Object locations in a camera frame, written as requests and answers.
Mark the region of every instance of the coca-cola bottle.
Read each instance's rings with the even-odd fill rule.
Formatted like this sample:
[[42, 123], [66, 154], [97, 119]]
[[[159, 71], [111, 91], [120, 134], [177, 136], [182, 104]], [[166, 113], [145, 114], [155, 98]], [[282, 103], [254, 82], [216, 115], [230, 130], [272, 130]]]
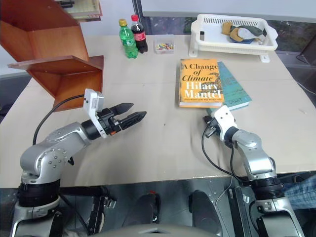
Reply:
[[143, 25], [139, 22], [138, 15], [132, 15], [132, 26], [130, 29], [134, 33], [134, 38], [136, 41], [136, 47], [140, 53], [148, 51], [148, 46], [146, 42], [146, 34]]

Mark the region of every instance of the person's leg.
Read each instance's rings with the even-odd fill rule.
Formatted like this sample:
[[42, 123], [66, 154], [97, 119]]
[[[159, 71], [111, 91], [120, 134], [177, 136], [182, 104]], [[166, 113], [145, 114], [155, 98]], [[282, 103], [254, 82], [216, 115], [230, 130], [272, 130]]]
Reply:
[[154, 216], [157, 216], [158, 218], [160, 209], [159, 205], [159, 195], [146, 194], [141, 196], [128, 213], [122, 226], [125, 227], [153, 223]]
[[316, 175], [300, 183], [284, 184], [284, 194], [294, 210], [316, 208]]
[[206, 193], [195, 190], [189, 197], [189, 210], [194, 227], [223, 236], [221, 222]]

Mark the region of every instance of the yellow bottle cap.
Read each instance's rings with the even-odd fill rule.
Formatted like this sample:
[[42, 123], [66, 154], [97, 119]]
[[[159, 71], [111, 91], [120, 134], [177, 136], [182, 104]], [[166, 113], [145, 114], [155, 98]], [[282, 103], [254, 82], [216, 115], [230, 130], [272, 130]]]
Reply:
[[126, 22], [126, 20], [125, 19], [119, 19], [119, 25], [120, 26], [127, 26], [127, 22]]

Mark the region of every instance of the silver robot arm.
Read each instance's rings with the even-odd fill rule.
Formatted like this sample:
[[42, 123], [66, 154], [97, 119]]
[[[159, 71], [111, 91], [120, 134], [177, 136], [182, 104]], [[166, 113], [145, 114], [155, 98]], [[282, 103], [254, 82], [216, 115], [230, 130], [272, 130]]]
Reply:
[[259, 235], [269, 237], [304, 237], [303, 231], [277, 178], [273, 160], [264, 152], [258, 135], [238, 129], [227, 106], [204, 117], [209, 126], [210, 137], [217, 132], [227, 146], [241, 155], [248, 184], [252, 187], [257, 209], [263, 214], [257, 220]]
[[135, 112], [122, 120], [116, 120], [114, 116], [125, 113], [133, 104], [122, 103], [102, 109], [103, 100], [100, 92], [86, 89], [83, 108], [90, 120], [59, 128], [23, 153], [20, 159], [23, 174], [19, 200], [15, 205], [10, 236], [50, 236], [53, 226], [61, 223], [61, 213], [57, 207], [60, 202], [60, 178], [65, 164], [89, 146], [92, 140], [125, 130], [146, 115], [146, 112]]

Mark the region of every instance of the orange book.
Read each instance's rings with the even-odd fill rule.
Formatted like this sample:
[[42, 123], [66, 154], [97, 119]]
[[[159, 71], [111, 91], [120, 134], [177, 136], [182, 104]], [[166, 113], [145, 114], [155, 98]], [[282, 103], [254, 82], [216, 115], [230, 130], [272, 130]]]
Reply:
[[181, 59], [179, 106], [218, 108], [224, 100], [215, 59]]

